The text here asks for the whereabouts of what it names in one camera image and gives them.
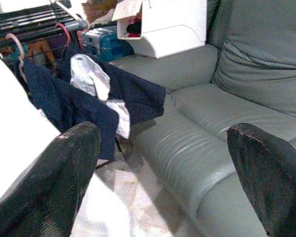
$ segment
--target luggage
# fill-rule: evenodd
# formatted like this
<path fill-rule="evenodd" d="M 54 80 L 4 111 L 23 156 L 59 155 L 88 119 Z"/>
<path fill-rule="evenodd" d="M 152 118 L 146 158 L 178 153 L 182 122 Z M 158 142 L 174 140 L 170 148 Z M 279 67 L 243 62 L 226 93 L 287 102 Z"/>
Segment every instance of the luggage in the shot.
<path fill-rule="evenodd" d="M 134 54 L 132 46 L 127 41 L 117 38 L 116 31 L 116 26 L 109 26 L 85 32 L 82 38 L 87 52 L 105 62 Z"/>

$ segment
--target navy blue jacket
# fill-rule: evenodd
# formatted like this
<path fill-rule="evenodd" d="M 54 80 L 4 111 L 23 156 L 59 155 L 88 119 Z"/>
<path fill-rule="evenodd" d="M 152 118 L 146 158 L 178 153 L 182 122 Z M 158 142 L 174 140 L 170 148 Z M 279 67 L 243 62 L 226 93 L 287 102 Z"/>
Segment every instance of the navy blue jacket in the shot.
<path fill-rule="evenodd" d="M 63 61 L 59 69 L 61 75 L 57 75 L 58 78 L 70 82 L 70 59 L 77 53 L 84 52 L 71 42 L 64 51 Z M 131 125 L 163 115 L 163 103 L 166 94 L 166 89 L 163 86 L 101 61 L 90 53 L 86 54 L 90 56 L 94 62 L 99 64 L 103 71 L 111 78 L 109 99 L 125 101 L 126 108 L 130 114 Z"/>
<path fill-rule="evenodd" d="M 24 73 L 32 103 L 42 109 L 61 132 L 84 121 L 96 124 L 101 133 L 99 158 L 114 160 L 117 112 L 96 97 L 54 78 L 47 68 L 29 60 L 24 61 Z"/>

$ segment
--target pink hanger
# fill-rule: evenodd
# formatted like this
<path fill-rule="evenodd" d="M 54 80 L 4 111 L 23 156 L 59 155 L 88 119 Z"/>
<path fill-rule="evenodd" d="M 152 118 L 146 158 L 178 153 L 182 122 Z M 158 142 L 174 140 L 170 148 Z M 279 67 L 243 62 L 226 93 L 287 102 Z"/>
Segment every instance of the pink hanger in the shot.
<path fill-rule="evenodd" d="M 56 24 L 56 27 L 58 27 L 58 26 L 61 27 L 61 28 L 63 28 L 63 30 L 64 30 L 64 32 L 65 32 L 65 34 L 67 36 L 67 43 L 66 43 L 66 45 L 69 46 L 69 44 L 71 42 L 71 37 L 70 37 L 70 34 L 69 34 L 66 26 L 64 24 L 62 24 L 62 23 L 57 23 Z"/>
<path fill-rule="evenodd" d="M 12 33 L 8 33 L 6 34 L 5 36 L 6 39 L 12 39 L 16 45 L 18 46 L 19 48 L 19 51 L 20 51 L 20 56 L 19 56 L 19 60 L 20 60 L 20 64 L 19 64 L 19 70 L 20 70 L 20 74 L 21 74 L 21 77 L 23 78 L 23 80 L 26 82 L 26 77 L 25 77 L 25 74 L 24 74 L 24 71 L 23 71 L 23 65 L 24 65 L 24 58 L 25 58 L 25 53 L 24 53 L 24 49 L 19 41 L 19 39 Z"/>

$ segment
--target tiled floor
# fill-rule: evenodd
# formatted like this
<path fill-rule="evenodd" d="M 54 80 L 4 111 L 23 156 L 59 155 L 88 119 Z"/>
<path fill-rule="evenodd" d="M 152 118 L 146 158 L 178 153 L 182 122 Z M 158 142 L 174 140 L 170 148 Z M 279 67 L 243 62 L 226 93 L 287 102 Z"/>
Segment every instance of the tiled floor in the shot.
<path fill-rule="evenodd" d="M 116 157 L 91 180 L 72 237 L 199 236 L 138 151 Z"/>

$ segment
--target gray leather sofa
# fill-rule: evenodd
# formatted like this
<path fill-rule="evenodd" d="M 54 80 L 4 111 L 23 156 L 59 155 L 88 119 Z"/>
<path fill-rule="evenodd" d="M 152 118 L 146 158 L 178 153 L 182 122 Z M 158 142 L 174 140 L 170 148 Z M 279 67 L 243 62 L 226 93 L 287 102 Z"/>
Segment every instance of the gray leather sofa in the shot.
<path fill-rule="evenodd" d="M 264 237 L 226 131 L 249 122 L 296 148 L 296 0 L 214 2 L 204 47 L 113 63 L 168 89 L 164 115 L 133 141 L 201 236 Z"/>

